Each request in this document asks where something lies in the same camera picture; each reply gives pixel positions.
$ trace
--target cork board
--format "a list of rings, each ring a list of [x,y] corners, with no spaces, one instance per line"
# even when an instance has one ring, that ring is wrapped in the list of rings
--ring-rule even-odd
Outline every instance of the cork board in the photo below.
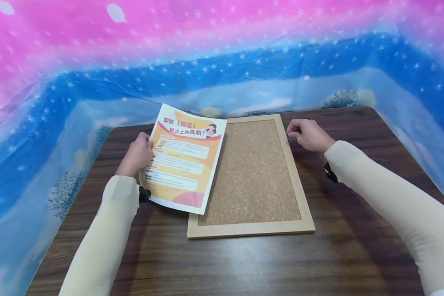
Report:
[[[314,230],[280,115],[228,119],[206,213],[190,214],[187,237]]]

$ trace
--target beige sleeve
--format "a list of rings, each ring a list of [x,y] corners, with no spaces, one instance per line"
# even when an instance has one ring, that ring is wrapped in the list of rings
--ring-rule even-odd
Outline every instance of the beige sleeve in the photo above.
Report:
[[[110,294],[139,206],[138,198],[134,178],[114,176],[109,180],[100,209],[67,271],[60,296]]]
[[[415,259],[425,294],[444,295],[444,206],[345,141],[324,156],[338,181],[396,229]]]

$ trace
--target hand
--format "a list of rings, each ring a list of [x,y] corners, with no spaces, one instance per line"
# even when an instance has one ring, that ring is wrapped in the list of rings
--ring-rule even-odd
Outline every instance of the hand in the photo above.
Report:
[[[130,144],[128,151],[123,157],[116,175],[135,177],[140,169],[144,169],[153,159],[153,142],[150,136],[140,133],[135,141]]]
[[[335,143],[335,140],[312,119],[291,120],[286,133],[295,138],[304,149],[313,152],[325,153]]]

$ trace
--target cork surface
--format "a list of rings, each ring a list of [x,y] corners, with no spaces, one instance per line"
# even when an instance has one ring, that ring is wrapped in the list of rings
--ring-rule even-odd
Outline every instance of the cork surface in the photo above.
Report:
[[[274,120],[231,123],[198,225],[300,220]]]

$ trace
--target wooden frame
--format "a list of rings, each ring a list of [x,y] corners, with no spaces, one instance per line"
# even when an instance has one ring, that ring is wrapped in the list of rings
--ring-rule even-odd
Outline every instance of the wooden frame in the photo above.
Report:
[[[261,236],[268,234],[304,233],[315,231],[315,225],[309,211],[309,206],[304,194],[293,154],[288,143],[284,126],[279,114],[249,116],[243,118],[230,118],[228,124],[251,121],[275,121],[276,131],[282,147],[282,153],[287,164],[288,174],[293,185],[294,196],[299,209],[301,220],[276,221],[276,222],[256,222],[244,224],[224,224],[199,226],[199,215],[190,213],[187,223],[187,238],[201,239],[212,237],[233,237],[233,236]]]

